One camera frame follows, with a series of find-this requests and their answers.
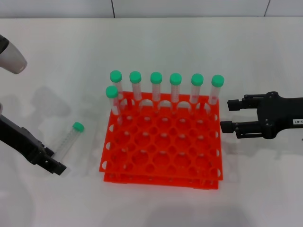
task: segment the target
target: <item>green cap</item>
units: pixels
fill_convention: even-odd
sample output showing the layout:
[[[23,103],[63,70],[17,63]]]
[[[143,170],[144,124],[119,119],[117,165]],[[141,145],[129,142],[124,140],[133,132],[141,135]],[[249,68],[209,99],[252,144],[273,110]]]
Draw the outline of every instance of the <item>green cap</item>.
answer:
[[[201,86],[203,84],[203,76],[200,73],[196,73],[191,77],[191,83],[195,86]]]
[[[133,84],[140,83],[141,81],[141,73],[138,71],[133,71],[131,74],[129,74],[129,79]]]
[[[114,83],[118,83],[122,80],[122,73],[119,70],[114,70],[110,73],[110,80]]]
[[[74,125],[72,126],[75,130],[79,131],[79,132],[83,132],[84,131],[84,125],[81,124],[80,122],[75,122]]]
[[[118,88],[116,86],[108,86],[106,88],[106,96],[108,98],[117,98],[118,97]]]
[[[151,83],[159,84],[162,82],[162,75],[159,72],[153,72],[151,74]]]
[[[176,85],[177,86],[177,85],[181,84],[182,77],[181,77],[181,75],[179,73],[175,72],[175,73],[171,74],[169,81],[170,81],[170,83],[172,85]]]
[[[224,77],[221,75],[214,75],[212,79],[212,85],[214,87],[222,87],[224,84]]]

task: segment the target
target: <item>orange plastic rack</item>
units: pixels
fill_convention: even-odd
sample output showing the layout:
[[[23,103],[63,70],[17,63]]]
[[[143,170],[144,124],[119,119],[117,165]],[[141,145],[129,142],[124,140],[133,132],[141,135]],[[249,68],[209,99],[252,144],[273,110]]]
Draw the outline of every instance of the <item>orange plastic rack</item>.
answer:
[[[142,93],[143,102],[151,96]],[[191,108],[181,107],[189,95],[162,106],[169,100],[170,94],[161,94],[160,102],[142,105],[124,92],[122,121],[112,112],[109,117],[99,169],[105,182],[218,189],[223,179],[219,103],[206,113],[199,106],[208,96]]]

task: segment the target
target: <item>test tube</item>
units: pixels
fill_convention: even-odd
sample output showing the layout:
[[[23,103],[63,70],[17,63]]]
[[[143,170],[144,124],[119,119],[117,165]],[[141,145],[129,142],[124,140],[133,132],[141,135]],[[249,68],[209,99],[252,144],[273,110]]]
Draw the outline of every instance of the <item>test tube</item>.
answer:
[[[224,77],[221,75],[214,75],[212,79],[212,89],[208,99],[209,105],[216,105],[220,89],[224,84]]]
[[[129,79],[132,83],[134,99],[140,101],[142,99],[141,94],[141,74],[138,71],[133,71],[129,74]]]
[[[54,150],[53,159],[60,162],[83,131],[83,124],[80,122],[75,122],[69,133],[63,137],[59,143],[59,146]]]
[[[114,70],[110,73],[110,80],[113,82],[113,85],[118,88],[118,99],[123,99],[123,89],[122,89],[122,73],[119,70]]]
[[[109,99],[111,109],[114,115],[120,115],[120,105],[118,100],[118,88],[115,86],[108,86],[106,88],[106,96]]]
[[[200,87],[203,84],[203,76],[200,73],[196,73],[191,77],[191,94],[190,102],[196,104],[199,100]]]
[[[170,100],[172,103],[177,103],[179,101],[179,92],[182,77],[179,73],[175,72],[171,74],[169,81],[171,84]]]
[[[161,73],[159,73],[159,72],[153,72],[151,74],[152,100],[155,101],[155,102],[160,101],[161,82],[162,82],[162,75],[161,75]]]

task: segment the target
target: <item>white table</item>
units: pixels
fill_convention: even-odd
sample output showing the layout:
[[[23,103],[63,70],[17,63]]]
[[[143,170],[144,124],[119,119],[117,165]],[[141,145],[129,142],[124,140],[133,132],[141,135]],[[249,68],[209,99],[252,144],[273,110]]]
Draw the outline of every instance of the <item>white table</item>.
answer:
[[[278,91],[303,96],[303,18],[1,19],[0,34],[28,60],[20,75],[0,69],[3,115],[51,146],[74,121],[86,126],[63,163],[48,174],[0,143],[1,227],[297,227],[302,225],[302,130],[274,140],[222,135],[224,181],[217,191],[112,184],[98,172],[109,114],[109,73],[225,76],[221,120],[250,121],[254,110],[228,112],[227,100]]]

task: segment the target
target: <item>white wall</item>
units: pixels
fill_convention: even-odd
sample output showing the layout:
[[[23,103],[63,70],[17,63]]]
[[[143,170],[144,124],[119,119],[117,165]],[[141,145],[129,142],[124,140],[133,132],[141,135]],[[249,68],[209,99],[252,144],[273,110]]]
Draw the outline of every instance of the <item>white wall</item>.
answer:
[[[113,0],[116,17],[264,16],[269,0]]]
[[[271,0],[266,16],[303,16],[303,0]]]
[[[113,17],[111,0],[0,0],[0,18]]]

